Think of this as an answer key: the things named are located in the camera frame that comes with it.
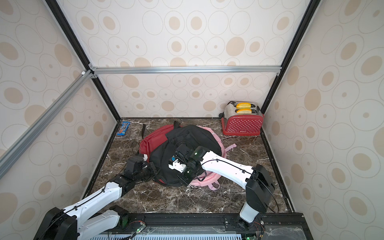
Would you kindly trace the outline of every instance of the metal bracket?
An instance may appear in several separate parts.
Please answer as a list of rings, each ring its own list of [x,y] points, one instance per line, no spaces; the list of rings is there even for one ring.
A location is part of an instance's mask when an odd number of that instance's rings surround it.
[[[97,69],[97,67],[93,66],[92,63],[88,64],[89,68],[94,71]]]
[[[89,68],[91,69],[91,78],[97,78],[98,75],[94,73],[94,71],[97,69],[97,67],[93,66],[92,63],[88,64]]]

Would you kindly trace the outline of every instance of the toaster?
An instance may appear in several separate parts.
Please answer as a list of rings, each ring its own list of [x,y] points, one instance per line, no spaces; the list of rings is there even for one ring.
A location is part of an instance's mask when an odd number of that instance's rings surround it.
[[[256,103],[230,101],[219,115],[224,135],[258,136],[264,114]]]

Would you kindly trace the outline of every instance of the brown marble surface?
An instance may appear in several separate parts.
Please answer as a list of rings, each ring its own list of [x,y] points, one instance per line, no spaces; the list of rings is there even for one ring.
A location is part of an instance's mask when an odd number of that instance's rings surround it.
[[[126,159],[138,150],[137,142],[141,141],[142,123],[147,125],[145,135],[161,126],[179,121],[182,126],[188,124],[212,128],[222,139],[224,147],[235,143],[237,147],[227,152],[227,158],[244,165],[263,165],[271,174],[275,184],[274,197],[279,204],[280,212],[286,212],[286,205],[276,181],[271,163],[260,136],[240,137],[225,136],[218,119],[124,119],[131,124],[124,136],[115,136],[107,158],[96,179],[92,192],[102,188],[105,183],[125,167]],[[240,212],[245,202],[245,190],[234,182],[221,177],[220,188],[216,191],[208,187],[163,187],[153,181],[136,185],[125,196],[110,203],[100,212],[112,205],[119,205],[132,213],[236,213]],[[272,199],[270,208],[277,212]]]

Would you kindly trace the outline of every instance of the robotic arm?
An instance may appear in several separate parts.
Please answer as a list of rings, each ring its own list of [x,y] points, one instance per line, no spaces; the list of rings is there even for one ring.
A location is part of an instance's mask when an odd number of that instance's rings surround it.
[[[49,210],[33,240],[88,240],[116,226],[125,228],[130,223],[128,212],[118,206],[89,218],[124,196],[136,184],[147,182],[155,175],[154,166],[146,160],[146,155],[130,157],[124,172],[112,178],[103,188],[62,210],[56,207]],[[138,231],[144,227],[144,224],[141,225]]]
[[[263,166],[257,164],[256,167],[251,167],[238,164],[202,146],[191,152],[186,145],[180,145],[176,149],[176,157],[177,159],[175,158],[173,162],[169,162],[169,167],[180,172],[178,177],[185,186],[190,184],[202,168],[218,173],[245,189],[247,201],[240,211],[240,217],[246,222],[252,223],[259,212],[267,211],[275,187],[271,176]]]
[[[146,155],[129,158],[124,172],[112,178],[103,188],[62,210],[55,207],[48,211],[33,240],[88,240],[116,226],[124,229],[131,220],[128,212],[118,206],[90,217],[124,196],[136,184],[149,181],[156,175],[155,167],[146,160]],[[178,177],[185,186],[190,184],[201,169],[216,172],[240,185],[245,189],[247,198],[240,211],[240,218],[248,223],[252,223],[259,212],[266,212],[275,190],[263,166],[238,164],[202,146],[193,151],[186,145],[180,145],[175,156],[170,159],[169,167],[180,172]],[[142,224],[136,232],[144,228],[145,224]]]

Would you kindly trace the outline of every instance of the patterned wall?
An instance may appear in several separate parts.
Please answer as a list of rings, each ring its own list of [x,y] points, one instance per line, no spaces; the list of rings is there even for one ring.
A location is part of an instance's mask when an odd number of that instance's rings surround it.
[[[320,6],[264,129],[316,240],[384,235],[384,1]]]
[[[0,239],[30,240],[48,210],[81,198],[115,123],[88,80],[0,180]]]
[[[0,1],[0,156],[83,69],[38,0]]]
[[[101,74],[122,117],[218,117],[231,100],[262,106],[276,73]]]
[[[58,0],[95,66],[279,65],[309,0]]]

